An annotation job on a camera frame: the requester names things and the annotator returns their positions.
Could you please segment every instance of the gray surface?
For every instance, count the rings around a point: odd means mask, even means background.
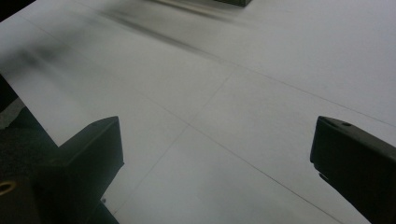
[[[5,129],[25,107],[23,101],[18,98],[10,104],[4,111],[0,112],[0,130]]]

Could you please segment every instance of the round hole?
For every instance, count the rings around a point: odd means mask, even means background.
[[[17,187],[15,181],[4,181],[0,183],[0,196],[5,195]]]

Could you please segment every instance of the white surface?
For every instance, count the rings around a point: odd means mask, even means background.
[[[396,145],[394,11],[37,0],[0,23],[0,72],[58,145],[120,117],[121,223],[368,223],[309,151],[318,115]]]

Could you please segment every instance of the black machine part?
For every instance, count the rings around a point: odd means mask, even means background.
[[[310,160],[371,223],[396,223],[395,147],[347,122],[319,117]]]

